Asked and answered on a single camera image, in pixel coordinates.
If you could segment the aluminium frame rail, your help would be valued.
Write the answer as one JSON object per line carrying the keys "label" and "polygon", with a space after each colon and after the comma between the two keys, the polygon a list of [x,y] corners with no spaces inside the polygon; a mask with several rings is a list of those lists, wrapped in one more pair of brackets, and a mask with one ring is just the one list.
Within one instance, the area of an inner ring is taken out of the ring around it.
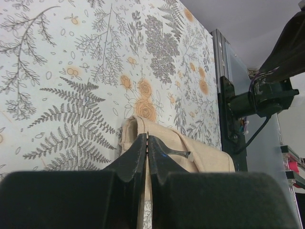
{"label": "aluminium frame rail", "polygon": [[233,81],[234,75],[240,67],[239,59],[231,48],[229,41],[218,29],[213,30],[211,35],[213,37],[216,76],[218,79],[221,76],[225,76],[230,81]]}

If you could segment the beige linen napkin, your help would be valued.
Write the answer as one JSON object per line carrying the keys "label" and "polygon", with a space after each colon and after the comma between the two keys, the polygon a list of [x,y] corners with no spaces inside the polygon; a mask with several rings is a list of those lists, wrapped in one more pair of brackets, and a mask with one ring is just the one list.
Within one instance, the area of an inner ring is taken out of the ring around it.
{"label": "beige linen napkin", "polygon": [[150,134],[159,138],[166,147],[173,150],[172,153],[169,153],[169,157],[188,172],[235,171],[232,158],[222,150],[136,115],[128,118],[122,126],[120,142],[122,153],[131,147],[140,134]]}

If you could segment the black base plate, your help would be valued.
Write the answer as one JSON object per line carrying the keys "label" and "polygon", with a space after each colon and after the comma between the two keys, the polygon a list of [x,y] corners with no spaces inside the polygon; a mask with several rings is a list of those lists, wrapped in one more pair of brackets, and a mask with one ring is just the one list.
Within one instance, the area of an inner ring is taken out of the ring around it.
{"label": "black base plate", "polygon": [[233,159],[236,171],[247,171],[247,151],[237,151],[246,143],[245,136],[240,130],[241,122],[234,117],[229,100],[235,96],[233,84],[225,77],[219,80],[220,92],[218,93],[219,121],[221,130],[222,150]]}

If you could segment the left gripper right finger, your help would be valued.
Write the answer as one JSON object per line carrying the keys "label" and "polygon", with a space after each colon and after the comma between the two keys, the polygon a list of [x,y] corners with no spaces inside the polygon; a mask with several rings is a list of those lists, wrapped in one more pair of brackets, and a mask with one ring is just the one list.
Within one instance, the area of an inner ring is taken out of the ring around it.
{"label": "left gripper right finger", "polygon": [[296,229],[278,183],[256,172],[190,173],[148,137],[154,229]]}

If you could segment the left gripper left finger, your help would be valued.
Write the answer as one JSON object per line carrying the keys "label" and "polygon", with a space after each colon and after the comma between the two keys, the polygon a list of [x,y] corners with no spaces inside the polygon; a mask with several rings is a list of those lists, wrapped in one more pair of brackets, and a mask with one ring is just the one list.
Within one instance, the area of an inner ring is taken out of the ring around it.
{"label": "left gripper left finger", "polygon": [[19,171],[0,183],[3,229],[140,229],[147,135],[99,171]]}

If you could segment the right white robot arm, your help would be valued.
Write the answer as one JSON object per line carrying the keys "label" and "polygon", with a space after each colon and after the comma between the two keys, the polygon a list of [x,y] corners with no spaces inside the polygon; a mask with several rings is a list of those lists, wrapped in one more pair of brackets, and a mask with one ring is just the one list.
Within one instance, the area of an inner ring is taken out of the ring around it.
{"label": "right white robot arm", "polygon": [[248,92],[227,102],[228,114],[235,118],[251,115],[271,117],[286,110],[297,89],[290,78],[305,71],[305,10],[301,9],[285,25],[271,54],[251,80]]}

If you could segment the floral tablecloth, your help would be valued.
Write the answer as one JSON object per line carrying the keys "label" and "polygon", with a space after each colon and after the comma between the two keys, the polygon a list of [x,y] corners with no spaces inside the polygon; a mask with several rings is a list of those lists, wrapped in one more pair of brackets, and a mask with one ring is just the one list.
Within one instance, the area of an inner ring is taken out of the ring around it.
{"label": "floral tablecloth", "polygon": [[1,1],[1,179],[101,170],[145,132],[188,171],[231,171],[213,45],[179,0]]}

